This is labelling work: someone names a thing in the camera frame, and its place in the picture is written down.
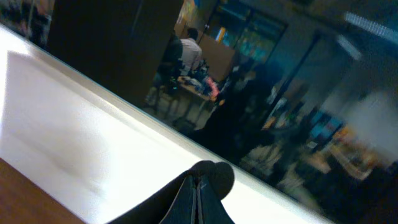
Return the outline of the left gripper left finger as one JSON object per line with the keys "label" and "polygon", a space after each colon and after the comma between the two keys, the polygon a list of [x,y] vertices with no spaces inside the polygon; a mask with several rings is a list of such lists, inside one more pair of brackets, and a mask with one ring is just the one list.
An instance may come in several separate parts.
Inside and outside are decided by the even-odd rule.
{"label": "left gripper left finger", "polygon": [[180,186],[160,224],[194,224],[197,208],[195,179],[188,176]]}

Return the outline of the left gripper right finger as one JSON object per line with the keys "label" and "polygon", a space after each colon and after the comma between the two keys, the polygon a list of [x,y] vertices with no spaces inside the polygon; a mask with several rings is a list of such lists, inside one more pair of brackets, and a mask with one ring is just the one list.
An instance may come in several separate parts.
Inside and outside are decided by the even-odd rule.
{"label": "left gripper right finger", "polygon": [[207,176],[199,178],[197,185],[197,224],[234,224],[210,185]]}

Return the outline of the black polo shirt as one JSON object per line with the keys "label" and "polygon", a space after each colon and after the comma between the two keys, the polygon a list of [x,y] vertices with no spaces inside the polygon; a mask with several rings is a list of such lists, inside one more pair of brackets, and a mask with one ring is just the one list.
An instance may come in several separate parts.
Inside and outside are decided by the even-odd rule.
{"label": "black polo shirt", "polygon": [[197,162],[111,223],[232,223],[221,201],[232,190],[234,181],[228,163]]}

